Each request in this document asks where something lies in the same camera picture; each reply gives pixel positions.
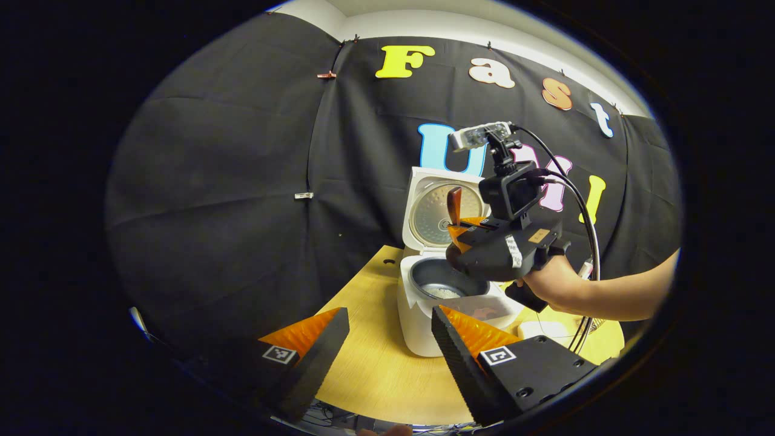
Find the letter a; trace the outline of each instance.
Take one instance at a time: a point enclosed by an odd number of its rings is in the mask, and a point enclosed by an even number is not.
[[[508,68],[498,61],[478,57],[471,59],[471,63],[476,66],[471,67],[468,70],[468,74],[474,80],[482,83],[495,83],[501,88],[514,88],[514,85],[516,85],[508,72]]]

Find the white rice cooker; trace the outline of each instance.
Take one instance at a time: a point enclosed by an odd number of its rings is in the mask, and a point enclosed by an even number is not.
[[[490,208],[479,194],[480,177],[430,168],[412,168],[402,237],[406,248],[398,280],[398,315],[406,345],[426,357],[442,355],[431,332],[431,313],[442,304],[493,327],[514,322],[524,306],[508,298],[494,282],[474,280],[446,261],[452,238],[446,196],[457,186],[460,217],[488,216]]]

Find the hand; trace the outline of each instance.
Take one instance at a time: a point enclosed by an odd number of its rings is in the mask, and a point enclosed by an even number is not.
[[[520,287],[524,282],[552,310],[581,315],[574,307],[584,298],[587,282],[578,276],[565,256],[552,256],[542,270],[531,271],[523,279],[516,280]]]
[[[362,428],[356,436],[412,436],[412,428],[408,425],[395,425],[383,434],[376,434],[371,430]]]

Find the wooden table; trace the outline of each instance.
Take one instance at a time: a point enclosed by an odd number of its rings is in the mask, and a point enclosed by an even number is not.
[[[350,335],[333,362],[317,398],[355,414],[405,424],[458,424],[473,418],[457,389],[444,357],[424,358],[406,347],[398,320],[398,266],[403,250],[382,247],[320,312],[346,307]],[[552,311],[540,314],[543,323],[559,321],[571,333],[579,317]],[[524,309],[505,330],[535,321]],[[581,356],[594,364],[617,356],[624,347],[622,329],[606,321],[591,333]]]

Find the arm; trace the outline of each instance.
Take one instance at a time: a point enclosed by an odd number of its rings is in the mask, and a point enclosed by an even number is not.
[[[525,281],[560,312],[606,320],[645,320],[653,316],[670,289],[679,251],[649,271],[599,282],[581,279],[565,256],[556,256],[541,271],[527,274]]]

